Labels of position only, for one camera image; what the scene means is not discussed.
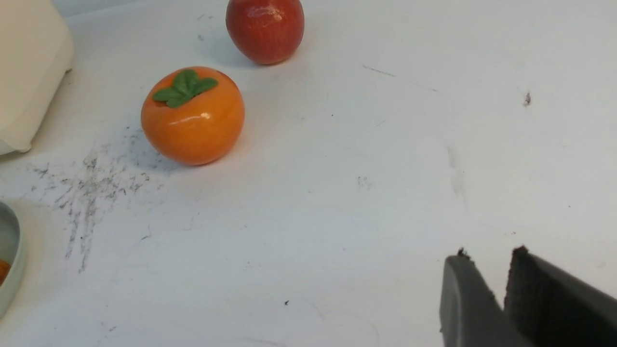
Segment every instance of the persimmon calyx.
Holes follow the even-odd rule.
[[[171,87],[157,91],[152,98],[154,101],[165,102],[167,106],[175,109],[186,104],[197,95],[211,90],[217,85],[218,81],[214,78],[207,77],[199,79],[195,70],[186,69],[180,71],[176,77],[173,78]]]

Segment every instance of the toy apple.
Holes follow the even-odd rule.
[[[236,47],[262,65],[289,59],[304,35],[299,0],[230,0],[225,21]]]

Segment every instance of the bowl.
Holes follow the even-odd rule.
[[[10,264],[10,271],[0,285],[0,317],[13,301],[26,268],[25,240],[17,216],[0,203],[0,259]]]

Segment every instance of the orange persimmon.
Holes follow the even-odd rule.
[[[188,67],[159,81],[141,109],[150,144],[186,164],[213,162],[231,150],[244,124],[244,102],[236,84],[208,67]]]

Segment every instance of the plastic toy fruit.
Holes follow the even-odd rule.
[[[189,67],[171,73],[150,91],[141,126],[152,146],[186,165],[213,162],[231,150],[244,124],[244,102],[222,72]]]
[[[263,65],[289,59],[304,35],[299,0],[230,0],[225,20],[236,47]]]

